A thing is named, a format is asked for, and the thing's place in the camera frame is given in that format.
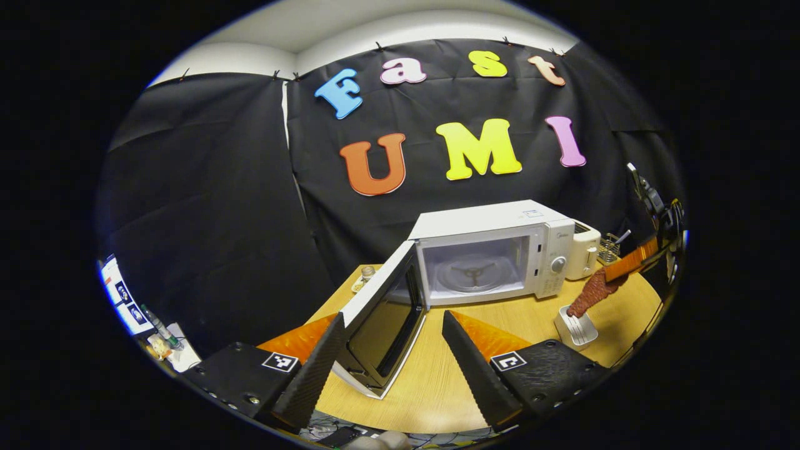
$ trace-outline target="orange letter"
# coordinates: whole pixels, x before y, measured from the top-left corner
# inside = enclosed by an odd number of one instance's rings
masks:
[[[402,182],[406,181],[406,161],[402,157],[400,143],[406,140],[403,133],[393,133],[378,139],[378,145],[386,149],[386,159],[389,161],[389,174],[384,179],[374,179],[370,174],[370,163],[366,152],[370,143],[352,143],[342,148],[339,154],[347,164],[347,178],[350,186],[361,195],[388,194],[394,191]]]
[[[533,58],[528,58],[528,62],[535,65],[536,68],[539,69],[539,72],[542,72],[542,76],[545,78],[545,80],[553,83],[556,86],[564,86],[566,84],[564,78],[558,77],[556,76],[556,74],[553,73],[553,69],[555,69],[555,66],[552,63],[542,59],[541,56],[534,56]]]

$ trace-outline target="colorful foam letter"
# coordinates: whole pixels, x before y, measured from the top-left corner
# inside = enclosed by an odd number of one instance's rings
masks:
[[[396,58],[383,63],[387,69],[381,74],[381,81],[386,84],[400,84],[402,82],[421,82],[427,78],[422,72],[422,65],[414,58]]]
[[[572,121],[566,117],[554,116],[545,119],[555,131],[558,144],[561,146],[561,165],[564,167],[579,167],[586,164],[586,158],[578,150],[578,143],[572,135]]]
[[[508,69],[500,62],[500,57],[490,51],[471,51],[469,54],[472,66],[478,75],[482,77],[503,77],[508,73]]]
[[[314,92],[314,97],[322,97],[336,108],[336,119],[344,119],[363,102],[361,97],[348,95],[349,92],[357,94],[361,90],[358,84],[350,79],[355,74],[353,69],[343,69]]]
[[[545,80],[553,83],[556,86],[564,86],[566,84],[564,78],[556,76],[556,74],[553,73],[553,69],[555,69],[555,66],[551,62],[547,62],[544,59],[542,59],[541,56],[534,56],[533,58],[528,58],[528,62],[535,65],[536,68],[539,69],[539,72],[542,73],[542,76],[545,78]]]
[[[403,133],[393,133],[378,139],[378,145],[386,149],[389,160],[389,174],[384,179],[374,179],[370,174],[370,163],[366,152],[370,143],[360,142],[344,146],[339,154],[347,165],[347,178],[350,186],[361,195],[372,196],[388,194],[406,181],[406,161],[402,157],[400,143],[406,140]]]
[[[447,179],[467,179],[472,169],[466,166],[469,159],[472,167],[484,175],[492,157],[492,172],[513,174],[522,170],[522,164],[514,155],[511,139],[508,136],[510,124],[505,119],[488,119],[483,123],[481,138],[476,139],[461,123],[445,123],[436,127],[436,133],[444,136],[447,154],[450,156],[450,169]]]

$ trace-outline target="microwave dial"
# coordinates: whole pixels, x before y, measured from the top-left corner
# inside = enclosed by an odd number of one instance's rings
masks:
[[[554,273],[561,273],[561,271],[564,270],[564,266],[566,266],[566,258],[559,256],[550,263],[550,270]]]

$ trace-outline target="black fabric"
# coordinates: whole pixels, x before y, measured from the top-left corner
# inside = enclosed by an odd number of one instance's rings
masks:
[[[468,54],[492,51],[508,69],[502,78],[483,78]],[[565,86],[546,81],[527,59],[535,55],[555,65]],[[420,83],[386,85],[382,64],[394,58],[416,58],[427,74]],[[314,92],[340,70],[357,71],[363,103],[344,119]],[[372,50],[332,62],[288,85],[292,167],[301,188],[309,224],[314,230],[334,282],[341,282],[360,263],[381,263],[407,238],[418,215],[456,207],[532,199],[601,233],[631,228],[631,242],[644,239],[652,226],[630,190],[626,164],[657,189],[669,183],[666,201],[681,197],[677,166],[666,131],[652,111],[583,44],[560,57],[548,50],[475,39],[431,40]],[[545,122],[562,115],[572,120],[583,167],[564,167],[561,147]],[[496,175],[474,171],[469,179],[450,181],[445,139],[435,129],[462,123],[480,137],[487,119],[506,119],[522,171]],[[339,151],[360,141],[371,144],[370,172],[388,172],[386,152],[378,138],[403,133],[406,179],[393,192],[367,197],[349,184]]]
[[[152,86],[104,162],[101,248],[201,357],[289,331],[333,291],[314,278],[325,268],[291,175],[281,84],[204,74]]]

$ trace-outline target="microwave door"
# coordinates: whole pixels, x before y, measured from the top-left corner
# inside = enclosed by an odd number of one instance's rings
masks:
[[[334,373],[381,399],[400,372],[425,319],[413,241],[405,241],[342,309],[346,348]]]

